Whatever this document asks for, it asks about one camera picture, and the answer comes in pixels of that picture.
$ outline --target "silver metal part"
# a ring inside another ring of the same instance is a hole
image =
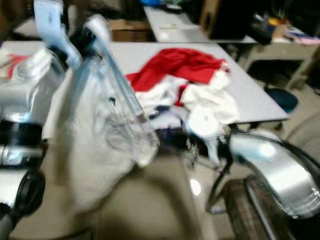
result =
[[[23,160],[28,162],[30,158],[41,159],[43,150],[40,148],[31,148],[23,146],[0,146],[1,159],[0,165],[3,166],[18,166]]]
[[[295,154],[274,141],[234,134],[230,151],[247,165],[272,193],[279,207],[293,218],[308,218],[320,211],[320,190]]]
[[[0,203],[8,205],[11,209],[15,206],[20,183],[27,172],[27,169],[0,170]]]
[[[51,99],[65,78],[62,63],[48,49],[41,49],[16,67],[13,78],[0,88],[2,119],[43,125]]]

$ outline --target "stool seat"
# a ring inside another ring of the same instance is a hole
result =
[[[287,113],[292,113],[299,100],[292,93],[280,88],[267,88],[265,92]]]

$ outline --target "cardboard box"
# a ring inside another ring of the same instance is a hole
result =
[[[205,0],[203,5],[200,25],[202,31],[209,39],[215,27],[221,1],[222,0]]]
[[[111,20],[109,27],[112,30],[112,40],[115,42],[153,41],[152,31],[144,21]]]

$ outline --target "pile of clothes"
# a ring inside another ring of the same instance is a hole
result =
[[[224,59],[190,48],[167,48],[151,58],[137,73],[128,74],[139,103],[155,129],[180,128],[197,112],[221,125],[239,119]]]

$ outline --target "desk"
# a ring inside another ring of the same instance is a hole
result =
[[[28,55],[44,44],[41,42],[3,43],[3,47],[17,54]],[[238,123],[279,121],[288,115],[260,88],[252,78],[217,44],[190,43],[128,43],[113,42],[111,51],[124,74],[137,72],[153,55],[165,48],[191,48],[228,62],[231,80],[228,93],[235,99],[240,118]]]
[[[243,40],[209,40],[199,25],[193,24],[185,13],[167,13],[161,9],[149,6],[144,7],[153,34],[161,43],[219,43],[219,44],[248,44],[248,51],[241,56],[239,64],[248,71],[251,64],[258,60],[286,60],[301,61],[298,69],[291,76],[286,88],[291,88],[298,81],[304,83],[307,77],[304,72],[313,62],[313,55],[318,49],[317,45],[301,45],[287,39],[275,39],[270,45],[260,45],[249,37]]]
[[[144,7],[153,34],[161,43],[251,43],[256,41],[245,36],[243,40],[208,39],[199,25],[193,24],[185,13],[173,14],[161,9]],[[175,25],[175,28],[164,29],[165,26]]]

